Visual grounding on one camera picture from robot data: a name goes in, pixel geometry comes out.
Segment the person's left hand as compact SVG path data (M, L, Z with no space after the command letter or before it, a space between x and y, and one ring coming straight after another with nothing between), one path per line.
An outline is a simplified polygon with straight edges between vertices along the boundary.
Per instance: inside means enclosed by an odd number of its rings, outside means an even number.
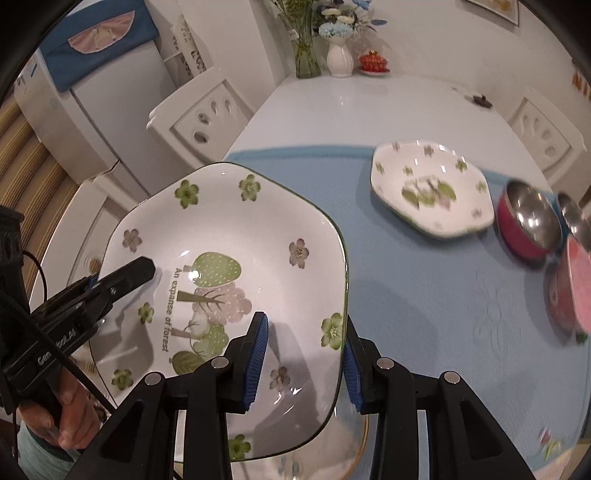
M65 450L85 449L101 426L88 391L68 370L62 370L57 398L62 407L58 424L34 402L23 403L18 414L36 436L49 444Z

